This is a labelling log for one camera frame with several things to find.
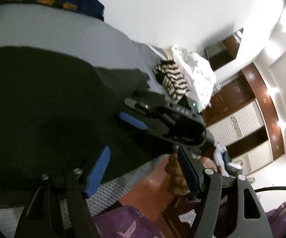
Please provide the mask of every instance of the purple patterned fabric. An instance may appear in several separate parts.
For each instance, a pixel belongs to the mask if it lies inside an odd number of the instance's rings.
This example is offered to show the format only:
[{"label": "purple patterned fabric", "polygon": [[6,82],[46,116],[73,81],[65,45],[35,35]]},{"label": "purple patterned fabric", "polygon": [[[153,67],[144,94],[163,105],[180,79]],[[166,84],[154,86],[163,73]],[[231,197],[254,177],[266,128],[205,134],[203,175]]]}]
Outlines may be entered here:
[{"label": "purple patterned fabric", "polygon": [[286,234],[286,202],[279,208],[266,213],[272,229],[273,238],[283,238]]},{"label": "purple patterned fabric", "polygon": [[102,238],[164,238],[159,228],[132,206],[94,217]]}]

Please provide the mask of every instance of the black and white striped cloth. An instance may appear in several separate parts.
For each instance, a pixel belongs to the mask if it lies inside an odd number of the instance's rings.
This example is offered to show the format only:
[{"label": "black and white striped cloth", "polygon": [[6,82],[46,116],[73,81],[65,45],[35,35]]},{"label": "black and white striped cloth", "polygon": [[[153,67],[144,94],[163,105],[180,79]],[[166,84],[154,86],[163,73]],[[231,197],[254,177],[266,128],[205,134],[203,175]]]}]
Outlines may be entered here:
[{"label": "black and white striped cloth", "polygon": [[188,83],[173,60],[161,60],[153,73],[172,99],[179,100],[189,93]]}]

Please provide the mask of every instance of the clamp jaw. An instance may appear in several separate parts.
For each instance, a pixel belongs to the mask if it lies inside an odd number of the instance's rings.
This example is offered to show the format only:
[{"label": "clamp jaw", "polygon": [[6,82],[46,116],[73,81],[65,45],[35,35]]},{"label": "clamp jaw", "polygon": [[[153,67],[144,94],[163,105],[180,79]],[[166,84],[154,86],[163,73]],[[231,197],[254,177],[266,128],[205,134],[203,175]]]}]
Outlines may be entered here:
[{"label": "clamp jaw", "polygon": [[94,194],[110,160],[105,147],[97,160],[89,159],[81,168],[67,173],[62,185],[54,185],[44,174],[29,204],[24,207],[16,228],[15,238],[67,238],[60,209],[60,197],[65,196],[69,218],[76,238],[101,238],[86,199]]},{"label": "clamp jaw", "polygon": [[220,201],[224,196],[227,196],[230,205],[226,213],[229,219],[225,238],[273,237],[263,207],[244,175],[225,177],[210,168],[205,169],[185,146],[178,149],[177,159],[190,192],[201,198],[201,206],[188,238],[212,238]]},{"label": "clamp jaw", "polygon": [[186,96],[183,96],[177,104],[165,101],[158,107],[133,98],[126,98],[124,104],[145,119],[149,119],[148,122],[152,124],[146,124],[144,120],[141,121],[124,112],[120,113],[119,117],[150,135],[178,146],[197,148],[206,142],[205,121],[199,114],[195,102]]}]

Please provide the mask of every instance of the white cloth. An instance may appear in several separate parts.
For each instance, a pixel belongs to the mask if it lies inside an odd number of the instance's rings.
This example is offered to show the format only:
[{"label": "white cloth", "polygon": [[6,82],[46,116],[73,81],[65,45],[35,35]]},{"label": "white cloth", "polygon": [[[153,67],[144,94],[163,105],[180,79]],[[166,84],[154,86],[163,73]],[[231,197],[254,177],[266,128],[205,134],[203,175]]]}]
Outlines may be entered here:
[{"label": "white cloth", "polygon": [[172,47],[172,53],[175,63],[188,83],[190,92],[187,96],[196,102],[199,111],[204,110],[210,102],[216,83],[210,63],[187,49],[178,50],[177,47]]},{"label": "white cloth", "polygon": [[219,168],[221,167],[221,172],[223,176],[229,177],[229,174],[225,170],[225,165],[223,161],[223,154],[227,151],[226,147],[224,146],[217,146],[215,149],[215,152],[213,153],[213,159],[215,162],[215,165]]}]

